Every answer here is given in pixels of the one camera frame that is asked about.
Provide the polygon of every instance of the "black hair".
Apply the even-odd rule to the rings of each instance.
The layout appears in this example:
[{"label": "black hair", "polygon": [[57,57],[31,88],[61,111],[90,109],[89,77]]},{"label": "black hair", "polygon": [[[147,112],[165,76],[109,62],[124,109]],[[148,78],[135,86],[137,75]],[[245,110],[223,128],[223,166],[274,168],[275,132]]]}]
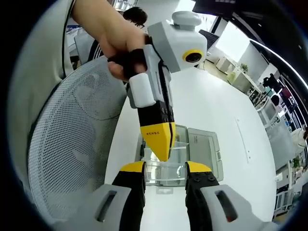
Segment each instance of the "black hair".
[{"label": "black hair", "polygon": [[308,127],[306,128],[306,131],[305,131],[305,133],[304,133],[304,137],[303,137],[304,140],[307,139],[307,137],[308,137]]},{"label": "black hair", "polygon": [[277,95],[274,95],[273,97],[271,97],[271,101],[273,102],[275,106],[279,105],[279,97]]},{"label": "black hair", "polygon": [[148,19],[148,15],[140,7],[132,7],[127,11],[124,11],[123,17],[140,26],[142,26]]}]

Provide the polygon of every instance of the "white table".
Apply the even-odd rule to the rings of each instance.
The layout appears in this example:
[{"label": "white table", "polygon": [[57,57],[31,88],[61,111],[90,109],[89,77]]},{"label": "white table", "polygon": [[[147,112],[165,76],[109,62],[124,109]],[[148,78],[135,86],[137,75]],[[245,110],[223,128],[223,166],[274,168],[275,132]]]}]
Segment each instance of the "white table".
[{"label": "white table", "polygon": [[[171,91],[176,124],[217,133],[224,172],[220,184],[230,185],[250,202],[256,216],[271,221],[276,195],[273,154],[263,124],[248,97],[196,68],[172,74]],[[106,183],[112,183],[119,169],[134,161],[139,134],[137,110],[131,109],[127,99],[111,145]],[[174,211],[172,217],[176,224],[173,229],[188,230],[188,217],[183,215],[186,213],[185,193],[182,191],[184,188],[174,192],[176,200],[170,200],[166,207],[180,203],[183,211]],[[146,191],[146,200],[148,197],[154,200],[153,189],[149,192]],[[164,221],[170,223],[172,218],[164,214],[163,208],[153,206],[155,203],[146,204],[141,227],[146,230],[156,225],[156,230],[165,230]],[[159,214],[153,212],[159,209],[162,210]],[[159,219],[163,219],[161,226],[154,222]]]}]

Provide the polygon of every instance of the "white shirt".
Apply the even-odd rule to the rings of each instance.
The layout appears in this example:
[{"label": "white shirt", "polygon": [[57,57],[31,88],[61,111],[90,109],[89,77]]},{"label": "white shirt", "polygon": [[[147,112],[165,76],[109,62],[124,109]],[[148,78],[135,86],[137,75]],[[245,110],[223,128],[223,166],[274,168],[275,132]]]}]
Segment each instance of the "white shirt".
[{"label": "white shirt", "polygon": [[306,140],[304,140],[304,134],[305,131],[303,131],[301,128],[298,128],[291,133],[291,138],[295,149],[295,155],[299,155],[300,153],[302,153],[306,147]]},{"label": "white shirt", "polygon": [[[31,126],[52,90],[61,82],[62,39],[73,0],[56,1],[32,29],[19,54],[8,100],[8,138],[13,165],[28,188],[27,147]],[[67,48],[66,75],[73,71]]]}]

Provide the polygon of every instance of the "man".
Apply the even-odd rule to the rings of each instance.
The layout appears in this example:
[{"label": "man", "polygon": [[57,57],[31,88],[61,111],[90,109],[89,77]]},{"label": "man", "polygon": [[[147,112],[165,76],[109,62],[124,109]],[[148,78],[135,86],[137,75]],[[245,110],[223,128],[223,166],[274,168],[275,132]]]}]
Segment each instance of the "man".
[{"label": "man", "polygon": [[[144,23],[148,19],[148,15],[140,7],[132,7],[127,11],[124,11],[123,17],[139,28],[144,28]],[[98,57],[101,57],[102,55],[103,52],[98,41],[94,40],[90,49],[88,62]]]},{"label": "man", "polygon": [[[144,33],[126,21],[106,0],[58,0],[33,26],[19,53],[8,95],[8,142],[15,171],[25,188],[27,148],[41,109],[62,79],[72,71],[65,28],[72,15],[100,44],[106,57],[145,44]],[[110,62],[112,75],[125,80],[123,67]],[[142,64],[135,71],[145,71]]]},{"label": "man", "polygon": [[308,128],[306,128],[305,130],[302,130],[301,128],[294,130],[291,133],[291,138],[295,149],[295,155],[297,156],[301,154],[306,147]]}]

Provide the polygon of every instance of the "potted plant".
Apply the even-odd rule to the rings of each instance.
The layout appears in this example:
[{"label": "potted plant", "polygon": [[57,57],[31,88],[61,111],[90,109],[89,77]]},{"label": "potted plant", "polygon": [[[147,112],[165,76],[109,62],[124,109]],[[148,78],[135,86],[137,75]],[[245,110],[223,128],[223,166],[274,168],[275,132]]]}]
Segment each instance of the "potted plant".
[{"label": "potted plant", "polygon": [[248,66],[246,64],[241,64],[241,69],[243,70],[245,74],[248,73]]}]

